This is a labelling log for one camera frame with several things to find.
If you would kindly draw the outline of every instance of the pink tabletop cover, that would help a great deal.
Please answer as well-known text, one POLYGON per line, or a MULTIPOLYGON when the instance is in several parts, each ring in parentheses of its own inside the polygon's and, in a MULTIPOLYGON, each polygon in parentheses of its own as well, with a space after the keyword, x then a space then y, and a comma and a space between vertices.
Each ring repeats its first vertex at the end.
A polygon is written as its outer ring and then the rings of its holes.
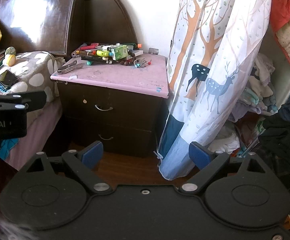
POLYGON ((73 70, 63 75, 55 72, 52 80, 67 81, 99 87, 108 87, 130 92, 136 92, 156 97, 168 98, 168 81, 165 57, 160 55, 143 54, 137 59, 151 60, 151 65, 145 68, 94 62, 88 66, 80 57, 72 58, 67 64, 77 60, 84 63, 81 69, 73 70))

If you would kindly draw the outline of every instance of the white curtain with deer print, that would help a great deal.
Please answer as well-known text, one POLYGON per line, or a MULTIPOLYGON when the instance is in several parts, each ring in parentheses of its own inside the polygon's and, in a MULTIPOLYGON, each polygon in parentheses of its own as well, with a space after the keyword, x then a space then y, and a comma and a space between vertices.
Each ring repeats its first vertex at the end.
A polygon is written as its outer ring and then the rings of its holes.
POLYGON ((169 116, 158 155, 166 179, 194 167, 188 146, 211 143, 242 93, 271 0, 180 0, 167 62, 169 116))

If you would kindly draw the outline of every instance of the deer print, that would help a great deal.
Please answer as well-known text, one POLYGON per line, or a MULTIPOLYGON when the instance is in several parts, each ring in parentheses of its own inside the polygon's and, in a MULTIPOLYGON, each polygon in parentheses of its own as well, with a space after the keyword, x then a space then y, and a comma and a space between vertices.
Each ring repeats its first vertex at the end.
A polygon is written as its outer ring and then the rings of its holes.
MULTIPOLYGON (((207 75, 209 73, 210 69, 208 67, 204 67, 203 65, 200 64, 194 64, 192 66, 192 78, 188 81, 188 85, 186 88, 186 92, 188 90, 189 84, 197 78, 198 81, 205 81, 207 78, 207 75)), ((197 87, 198 87, 199 82, 196 82, 196 96, 197 96, 197 87)))
POLYGON ((220 85, 218 84, 215 80, 211 79, 211 78, 208 78, 206 80, 206 89, 203 93, 203 96, 202 96, 202 99, 201 99, 201 103, 202 103, 202 100, 206 94, 206 92, 208 92, 208 95, 207 95, 207 110, 209 108, 208 106, 208 98, 209 98, 209 95, 214 95, 214 101, 212 103, 212 106, 211 106, 211 112, 212 112, 212 109, 213 109, 213 105, 214 105, 214 102, 215 102, 215 99, 217 101, 217 114, 220 114, 218 112, 218 104, 219 104, 219 97, 221 95, 224 95, 225 92, 227 91, 228 87, 233 83, 233 80, 235 78, 235 74, 238 74, 239 72, 239 67, 236 68, 236 70, 231 74, 229 75, 228 74, 228 66, 229 66, 229 63, 227 63, 227 66, 225 66, 225 71, 227 73, 227 75, 225 76, 226 77, 226 82, 224 85, 220 85))

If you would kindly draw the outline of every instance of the blue gripper pad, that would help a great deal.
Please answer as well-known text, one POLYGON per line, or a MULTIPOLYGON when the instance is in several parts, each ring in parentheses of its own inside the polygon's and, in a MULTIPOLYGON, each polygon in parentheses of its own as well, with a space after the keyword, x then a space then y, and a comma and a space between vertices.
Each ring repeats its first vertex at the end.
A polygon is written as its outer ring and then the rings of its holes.
POLYGON ((197 142, 191 142, 188 148, 189 158, 202 170, 214 158, 215 154, 197 142))
POLYGON ((77 158, 91 170, 103 157, 103 151, 103 144, 100 141, 95 141, 85 149, 78 152, 77 158))

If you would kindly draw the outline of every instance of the dark wooden nightstand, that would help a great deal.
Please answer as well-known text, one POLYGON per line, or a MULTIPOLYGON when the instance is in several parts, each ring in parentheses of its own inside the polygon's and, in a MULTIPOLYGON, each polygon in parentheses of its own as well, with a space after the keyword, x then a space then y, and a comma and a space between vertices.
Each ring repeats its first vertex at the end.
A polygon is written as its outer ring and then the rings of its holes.
POLYGON ((88 66, 64 75, 54 73, 63 112, 76 144, 100 140, 104 150, 146 156, 163 98, 168 98, 165 57, 144 54, 145 68, 119 64, 88 66))

